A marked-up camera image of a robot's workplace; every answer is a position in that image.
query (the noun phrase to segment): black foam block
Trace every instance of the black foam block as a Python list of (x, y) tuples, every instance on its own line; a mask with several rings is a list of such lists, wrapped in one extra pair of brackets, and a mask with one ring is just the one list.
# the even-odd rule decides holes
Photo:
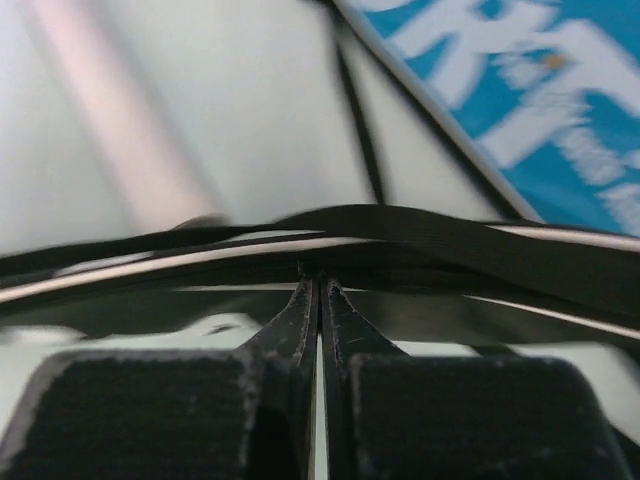
[(564, 361), (358, 355), (350, 369), (359, 478), (628, 478)]
[(1, 477), (247, 478), (259, 386), (242, 352), (58, 354), (27, 387)]

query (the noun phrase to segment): white surface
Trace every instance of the white surface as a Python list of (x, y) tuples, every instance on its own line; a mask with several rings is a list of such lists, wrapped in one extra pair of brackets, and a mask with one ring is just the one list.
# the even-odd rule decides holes
[[(318, 5), (89, 3), (130, 50), (192, 154), (189, 168), (232, 221), (368, 201)], [(132, 234), (101, 153), (18, 4), (0, 0), (0, 252)], [(395, 203), (495, 218), (387, 80), (358, 48), (352, 53)]]

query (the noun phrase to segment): black cable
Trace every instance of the black cable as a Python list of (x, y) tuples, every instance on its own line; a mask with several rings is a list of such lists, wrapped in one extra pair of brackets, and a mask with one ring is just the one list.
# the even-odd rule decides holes
[(331, 14), (331, 24), (333, 29), (336, 67), (340, 77), (340, 84), (342, 85), (344, 97), (347, 100), (352, 113), (351, 119), (356, 134), (358, 135), (360, 152), (366, 168), (369, 184), (376, 203), (386, 205), (388, 201), (388, 194), (385, 192), (382, 181), (379, 155), (373, 142), (371, 129), (367, 124), (366, 115), (362, 108), (362, 102), (358, 98), (358, 92), (351, 72), (352, 69), (347, 63), (344, 51), (343, 42), (346, 26), (344, 25), (344, 21), (334, 12)]

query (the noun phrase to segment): blue printed label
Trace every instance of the blue printed label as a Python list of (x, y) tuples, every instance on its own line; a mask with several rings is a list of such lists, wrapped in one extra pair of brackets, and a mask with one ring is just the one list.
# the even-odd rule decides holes
[(345, 1), (545, 221), (640, 236), (640, 2)]

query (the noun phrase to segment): white background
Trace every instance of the white background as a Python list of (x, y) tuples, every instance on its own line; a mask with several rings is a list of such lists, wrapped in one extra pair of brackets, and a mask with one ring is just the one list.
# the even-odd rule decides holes
[[(0, 0), (0, 252), (137, 233), (68, 85), (18, 4)], [(104, 0), (92, 7), (153, 90), (189, 168), (233, 222), (369, 201), (319, 5)], [(393, 202), (496, 218), (386, 78), (357, 45), (352, 50)]]

